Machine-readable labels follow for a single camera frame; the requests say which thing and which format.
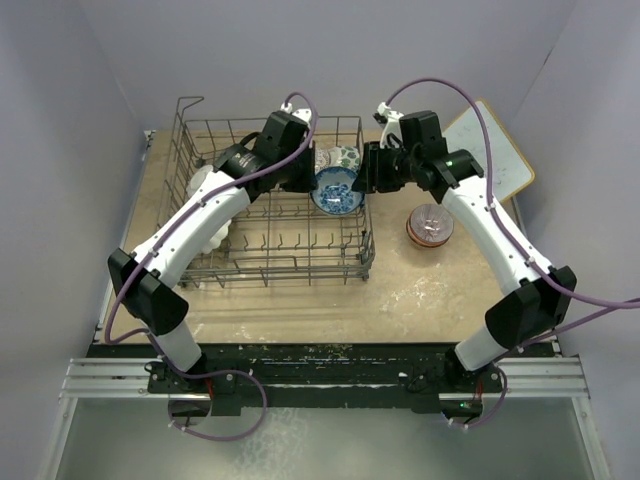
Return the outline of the green leaf patterned bowl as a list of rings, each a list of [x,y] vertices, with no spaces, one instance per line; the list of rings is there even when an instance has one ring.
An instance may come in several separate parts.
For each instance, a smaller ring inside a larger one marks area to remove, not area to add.
[[[359,150],[353,146],[335,146],[329,150],[331,165],[358,172],[361,158]]]

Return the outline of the blue floral white bowl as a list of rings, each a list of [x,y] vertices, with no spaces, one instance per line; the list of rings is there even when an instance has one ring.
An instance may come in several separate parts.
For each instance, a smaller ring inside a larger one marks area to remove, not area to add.
[[[316,174],[317,188],[310,193],[315,206],[331,216],[345,216],[358,210],[365,200],[353,190],[357,174],[344,167],[328,167]]]

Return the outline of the brown patterned white bowl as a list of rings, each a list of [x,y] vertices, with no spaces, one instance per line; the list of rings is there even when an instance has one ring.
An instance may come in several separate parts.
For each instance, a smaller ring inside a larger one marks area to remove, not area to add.
[[[316,148],[315,149],[315,173],[331,166],[331,154],[328,149]]]

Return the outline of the purple striped bowl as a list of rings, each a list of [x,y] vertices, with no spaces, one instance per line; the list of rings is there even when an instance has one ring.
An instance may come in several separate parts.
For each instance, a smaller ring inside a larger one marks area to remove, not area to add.
[[[444,239],[451,236],[454,221],[449,212],[438,204],[423,204],[409,216],[409,226],[423,239]]]

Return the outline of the orange red patterned bowl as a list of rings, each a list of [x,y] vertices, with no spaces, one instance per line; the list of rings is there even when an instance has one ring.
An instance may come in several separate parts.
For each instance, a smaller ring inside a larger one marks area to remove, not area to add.
[[[451,236],[446,236],[444,239],[423,239],[419,237],[410,226],[407,227],[407,235],[410,240],[421,248],[437,248],[445,245]]]

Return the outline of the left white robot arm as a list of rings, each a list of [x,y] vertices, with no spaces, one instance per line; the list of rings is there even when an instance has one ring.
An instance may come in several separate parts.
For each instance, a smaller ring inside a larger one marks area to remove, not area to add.
[[[309,147],[316,124],[314,108],[284,104],[261,131],[220,154],[196,192],[151,238],[108,258],[115,307],[125,307],[143,323],[141,333],[173,365],[171,381],[184,392],[202,387],[206,369],[185,321],[189,305],[174,287],[194,257],[261,194],[301,173],[313,175]]]

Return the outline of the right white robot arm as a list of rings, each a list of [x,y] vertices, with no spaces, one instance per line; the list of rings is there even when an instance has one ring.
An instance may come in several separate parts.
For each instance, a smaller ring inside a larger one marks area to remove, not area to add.
[[[526,239],[488,192],[492,183],[470,152],[449,151],[436,113],[403,115],[381,104],[374,117],[382,136],[365,143],[353,190],[391,193],[414,183],[429,192],[471,235],[503,294],[445,366],[446,383],[467,391],[480,369],[564,320],[576,276],[569,267],[554,267]]]

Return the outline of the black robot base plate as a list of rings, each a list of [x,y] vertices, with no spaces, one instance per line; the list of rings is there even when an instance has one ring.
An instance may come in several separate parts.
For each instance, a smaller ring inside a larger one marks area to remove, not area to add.
[[[479,397],[498,393],[494,366],[458,371],[450,343],[205,344],[204,372],[185,378],[150,361],[148,388],[173,399],[212,401],[214,416],[244,408],[408,409],[480,413]]]

